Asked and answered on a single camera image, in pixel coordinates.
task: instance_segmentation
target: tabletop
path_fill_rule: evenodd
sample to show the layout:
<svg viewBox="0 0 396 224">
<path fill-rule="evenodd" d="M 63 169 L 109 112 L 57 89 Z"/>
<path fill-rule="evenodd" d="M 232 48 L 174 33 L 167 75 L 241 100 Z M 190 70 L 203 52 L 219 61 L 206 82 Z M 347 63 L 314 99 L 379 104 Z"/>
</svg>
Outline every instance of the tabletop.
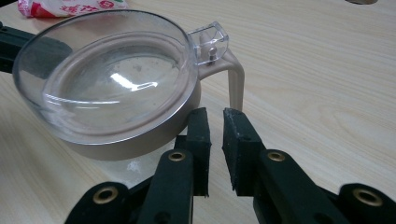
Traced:
<svg viewBox="0 0 396 224">
<path fill-rule="evenodd" d="M 361 0 L 361 3 L 375 1 Z M 244 112 L 267 148 L 288 152 L 319 186 L 362 183 L 396 199 L 396 4 L 378 0 L 130 0 L 185 31 L 218 21 L 246 73 Z M 5 25 L 37 34 L 61 19 L 0 8 Z M 132 187 L 153 175 L 168 144 L 126 161 L 85 158 L 53 136 L 0 74 L 1 223 L 62 223 L 85 191 Z M 212 149 L 209 198 L 194 197 L 193 223 L 257 223 L 236 197 L 221 150 L 228 105 L 223 72 L 202 81 Z"/>
</svg>

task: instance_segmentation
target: container handle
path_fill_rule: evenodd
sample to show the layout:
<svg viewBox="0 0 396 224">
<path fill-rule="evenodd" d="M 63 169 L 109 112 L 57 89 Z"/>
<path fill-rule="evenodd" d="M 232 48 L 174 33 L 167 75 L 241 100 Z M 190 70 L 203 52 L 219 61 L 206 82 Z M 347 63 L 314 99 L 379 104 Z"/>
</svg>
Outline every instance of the container handle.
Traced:
<svg viewBox="0 0 396 224">
<path fill-rule="evenodd" d="M 216 21 L 189 33 L 192 39 L 200 80 L 228 70 L 230 108 L 242 111 L 245 71 L 228 49 L 229 37 Z"/>
</svg>

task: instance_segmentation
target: black mechanical part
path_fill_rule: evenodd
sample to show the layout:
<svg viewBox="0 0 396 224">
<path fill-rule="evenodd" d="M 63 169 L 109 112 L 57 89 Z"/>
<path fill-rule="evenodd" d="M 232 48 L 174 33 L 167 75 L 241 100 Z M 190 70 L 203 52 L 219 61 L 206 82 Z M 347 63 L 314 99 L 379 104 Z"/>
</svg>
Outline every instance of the black mechanical part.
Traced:
<svg viewBox="0 0 396 224">
<path fill-rule="evenodd" d="M 191 223 L 192 193 L 191 153 L 183 149 L 163 153 L 137 223 Z"/>
<path fill-rule="evenodd" d="M 128 188 L 105 182 L 88 190 L 71 211 L 66 224 L 126 223 L 129 217 L 125 199 Z"/>
<path fill-rule="evenodd" d="M 187 135 L 179 135 L 175 149 L 163 153 L 153 177 L 129 190 L 113 182 L 93 187 L 66 223 L 191 223 L 192 196 L 208 195 L 210 146 L 206 110 L 195 109 Z"/>
<path fill-rule="evenodd" d="M 34 36 L 3 26 L 0 22 L 0 71 L 12 73 L 18 53 L 29 41 L 34 41 L 34 44 L 24 52 L 21 63 L 29 65 L 24 69 L 36 77 L 47 78 L 52 70 L 73 52 L 70 46 L 62 41 L 45 36 L 32 40 Z"/>
<path fill-rule="evenodd" d="M 233 189 L 238 196 L 253 196 L 258 177 L 254 164 L 265 146 L 244 113 L 226 108 L 223 115 L 222 149 Z"/>
<path fill-rule="evenodd" d="M 12 73 L 15 58 L 32 34 L 3 26 L 0 22 L 0 71 Z"/>
<path fill-rule="evenodd" d="M 2 0 L 0 2 L 0 7 L 6 6 L 6 5 L 11 4 L 13 2 L 16 2 L 16 1 L 15 0 Z"/>
<path fill-rule="evenodd" d="M 246 115 L 226 108 L 223 150 L 233 188 L 254 197 L 261 224 L 396 223 L 396 203 L 379 190 L 352 184 L 333 194 L 317 187 L 289 154 L 261 145 Z"/>
<path fill-rule="evenodd" d="M 257 168 L 284 223 L 348 223 L 289 154 L 264 150 Z"/>
<path fill-rule="evenodd" d="M 336 204 L 352 223 L 396 223 L 396 203 L 378 189 L 347 184 L 338 195 Z"/>
</svg>

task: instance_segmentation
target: plastic bag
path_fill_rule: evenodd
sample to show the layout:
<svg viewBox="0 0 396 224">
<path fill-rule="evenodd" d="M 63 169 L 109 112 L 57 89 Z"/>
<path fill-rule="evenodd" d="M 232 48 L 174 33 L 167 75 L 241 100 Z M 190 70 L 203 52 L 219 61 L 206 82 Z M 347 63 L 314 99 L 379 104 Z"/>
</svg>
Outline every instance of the plastic bag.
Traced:
<svg viewBox="0 0 396 224">
<path fill-rule="evenodd" d="M 19 0 L 26 17 L 70 17 L 109 9 L 129 8 L 125 0 Z"/>
</svg>

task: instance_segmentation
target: clear plastic lid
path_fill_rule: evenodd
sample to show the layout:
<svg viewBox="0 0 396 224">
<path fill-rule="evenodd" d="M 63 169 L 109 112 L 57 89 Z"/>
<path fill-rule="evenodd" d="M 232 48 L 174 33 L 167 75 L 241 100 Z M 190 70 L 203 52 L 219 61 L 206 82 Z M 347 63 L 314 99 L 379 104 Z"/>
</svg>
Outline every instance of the clear plastic lid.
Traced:
<svg viewBox="0 0 396 224">
<path fill-rule="evenodd" d="M 161 125 L 189 99 L 195 55 L 173 22 L 141 11 L 63 21 L 20 52 L 18 89 L 63 140 L 107 144 Z"/>
</svg>

